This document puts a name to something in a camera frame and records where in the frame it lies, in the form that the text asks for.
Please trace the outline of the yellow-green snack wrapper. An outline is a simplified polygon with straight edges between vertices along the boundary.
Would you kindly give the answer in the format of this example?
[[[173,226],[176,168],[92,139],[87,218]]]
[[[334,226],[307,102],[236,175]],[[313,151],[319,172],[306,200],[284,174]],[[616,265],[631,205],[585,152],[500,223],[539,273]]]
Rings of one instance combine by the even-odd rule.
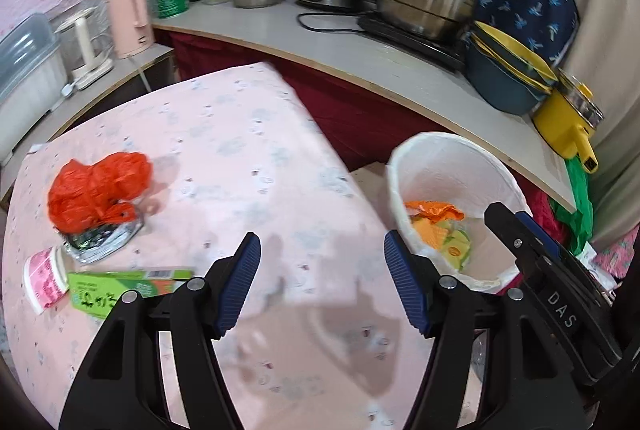
[[[440,254],[457,271],[462,271],[471,252],[471,240],[461,230],[451,231],[440,247]]]

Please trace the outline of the green wasabi box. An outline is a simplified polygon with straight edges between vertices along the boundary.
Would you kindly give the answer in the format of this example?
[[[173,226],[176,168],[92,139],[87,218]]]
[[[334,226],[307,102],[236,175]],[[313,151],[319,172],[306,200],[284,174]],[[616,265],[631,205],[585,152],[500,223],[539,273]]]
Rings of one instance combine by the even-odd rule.
[[[70,272],[67,282],[72,306],[104,320],[126,291],[143,298],[168,295],[193,276],[191,269]]]

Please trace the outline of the orange corrugated wrapper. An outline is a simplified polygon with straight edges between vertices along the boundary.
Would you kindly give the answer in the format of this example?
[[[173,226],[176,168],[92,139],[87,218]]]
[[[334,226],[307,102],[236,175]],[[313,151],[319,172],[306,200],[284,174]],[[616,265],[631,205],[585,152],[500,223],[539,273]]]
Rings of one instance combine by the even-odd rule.
[[[424,217],[412,218],[411,225],[413,230],[420,236],[421,241],[436,250],[442,248],[449,234],[448,228],[433,223],[430,219]]]

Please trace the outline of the orange bag with red characters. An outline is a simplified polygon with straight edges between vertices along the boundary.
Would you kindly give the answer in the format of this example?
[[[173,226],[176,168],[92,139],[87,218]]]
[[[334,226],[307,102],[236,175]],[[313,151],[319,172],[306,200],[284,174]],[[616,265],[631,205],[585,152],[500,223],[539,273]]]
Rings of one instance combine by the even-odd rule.
[[[455,205],[444,202],[412,201],[406,202],[405,207],[410,217],[424,217],[433,223],[447,220],[462,221],[465,213]]]

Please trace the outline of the pink floral paper cup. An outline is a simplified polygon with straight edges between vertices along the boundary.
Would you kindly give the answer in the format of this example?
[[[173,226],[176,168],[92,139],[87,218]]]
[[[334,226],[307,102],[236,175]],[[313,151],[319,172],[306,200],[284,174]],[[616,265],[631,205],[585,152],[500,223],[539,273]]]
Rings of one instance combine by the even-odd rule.
[[[53,246],[31,255],[24,264],[23,285],[38,315],[60,301],[68,291],[62,249]]]

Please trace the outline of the red-orange plastic bag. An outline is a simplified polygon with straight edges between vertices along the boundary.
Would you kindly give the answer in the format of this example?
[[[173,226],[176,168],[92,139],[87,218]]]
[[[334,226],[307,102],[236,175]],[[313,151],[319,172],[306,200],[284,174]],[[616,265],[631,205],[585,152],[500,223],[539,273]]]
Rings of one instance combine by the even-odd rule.
[[[139,152],[116,152],[96,164],[71,159],[48,192],[48,216],[67,235],[137,219],[132,203],[150,186],[153,166]]]

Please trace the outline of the white-lined trash bin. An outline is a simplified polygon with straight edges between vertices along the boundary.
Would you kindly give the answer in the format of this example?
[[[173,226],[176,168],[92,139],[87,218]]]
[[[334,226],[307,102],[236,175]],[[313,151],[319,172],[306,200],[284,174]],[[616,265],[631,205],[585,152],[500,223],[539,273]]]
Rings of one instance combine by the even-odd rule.
[[[509,169],[472,141],[424,132],[398,145],[386,165],[388,205],[409,249],[473,291],[497,294],[518,275],[515,257],[486,227],[501,203],[530,208]]]

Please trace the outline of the green plastic bag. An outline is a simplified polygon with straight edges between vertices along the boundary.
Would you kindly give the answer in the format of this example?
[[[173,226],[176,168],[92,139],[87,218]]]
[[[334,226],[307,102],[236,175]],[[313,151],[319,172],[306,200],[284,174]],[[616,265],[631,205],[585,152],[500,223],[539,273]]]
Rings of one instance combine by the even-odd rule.
[[[576,209],[570,213],[553,198],[549,199],[549,203],[555,219],[565,224],[570,230],[568,251],[577,256],[584,250],[593,235],[593,205],[589,197],[589,175],[582,168],[578,156],[568,159],[565,166],[568,178],[570,178]]]

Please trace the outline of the yellow electric pot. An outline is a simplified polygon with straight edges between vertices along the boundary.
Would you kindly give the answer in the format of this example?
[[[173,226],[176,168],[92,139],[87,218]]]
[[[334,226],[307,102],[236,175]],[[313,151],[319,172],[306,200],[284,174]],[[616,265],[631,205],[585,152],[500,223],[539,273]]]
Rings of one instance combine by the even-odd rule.
[[[567,161],[578,157],[582,169],[591,175],[598,170],[599,162],[590,138],[604,115],[583,82],[562,68],[556,71],[556,77],[558,83],[537,107],[533,124],[556,154]]]

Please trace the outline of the green flattened milk carton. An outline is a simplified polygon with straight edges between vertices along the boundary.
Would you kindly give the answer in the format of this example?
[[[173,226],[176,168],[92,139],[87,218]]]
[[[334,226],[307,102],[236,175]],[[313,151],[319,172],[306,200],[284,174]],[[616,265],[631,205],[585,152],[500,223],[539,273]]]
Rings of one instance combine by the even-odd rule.
[[[108,223],[80,234],[63,234],[62,247],[81,265],[92,265],[126,246],[144,227],[144,216],[134,209],[134,219],[124,223]]]

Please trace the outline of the stacked yellow blue basins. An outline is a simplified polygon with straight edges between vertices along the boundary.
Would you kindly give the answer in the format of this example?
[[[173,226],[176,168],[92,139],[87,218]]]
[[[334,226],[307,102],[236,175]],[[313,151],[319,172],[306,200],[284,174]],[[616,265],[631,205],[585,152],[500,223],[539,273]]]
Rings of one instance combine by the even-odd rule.
[[[480,21],[473,22],[466,39],[464,75],[487,103],[516,116],[533,112],[558,83],[541,56]]]

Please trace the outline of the black induction cooktop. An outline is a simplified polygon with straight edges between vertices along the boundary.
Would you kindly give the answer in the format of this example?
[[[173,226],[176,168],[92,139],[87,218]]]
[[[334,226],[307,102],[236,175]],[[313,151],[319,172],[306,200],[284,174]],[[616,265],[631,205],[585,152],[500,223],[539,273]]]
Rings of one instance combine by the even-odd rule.
[[[357,25],[364,36],[386,42],[397,49],[434,63],[453,73],[464,68],[464,54],[459,42],[436,42],[390,24],[381,13],[366,12],[358,16]]]

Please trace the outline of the white dish container blue lid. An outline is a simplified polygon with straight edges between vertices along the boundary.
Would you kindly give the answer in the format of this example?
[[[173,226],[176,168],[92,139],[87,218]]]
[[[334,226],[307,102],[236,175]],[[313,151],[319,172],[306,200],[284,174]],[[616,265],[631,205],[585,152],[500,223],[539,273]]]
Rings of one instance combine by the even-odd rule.
[[[34,13],[1,40],[1,166],[17,144],[62,98],[67,84],[60,39],[43,13]]]

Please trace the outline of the white glass kettle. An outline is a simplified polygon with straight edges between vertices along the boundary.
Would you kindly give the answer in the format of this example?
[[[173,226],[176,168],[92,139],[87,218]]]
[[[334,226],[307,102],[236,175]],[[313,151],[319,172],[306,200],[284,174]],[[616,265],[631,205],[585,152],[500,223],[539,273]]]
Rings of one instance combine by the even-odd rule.
[[[81,9],[54,30],[61,42],[68,83],[77,91],[87,89],[114,68],[108,35],[100,30],[97,15],[96,7]]]

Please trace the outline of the pink electric kettle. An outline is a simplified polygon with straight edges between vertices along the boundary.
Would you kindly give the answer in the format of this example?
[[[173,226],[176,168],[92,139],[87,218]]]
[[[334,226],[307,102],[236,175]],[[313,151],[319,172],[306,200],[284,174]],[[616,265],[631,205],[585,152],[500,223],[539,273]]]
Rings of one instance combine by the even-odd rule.
[[[106,0],[116,57],[127,59],[154,44],[146,0]]]

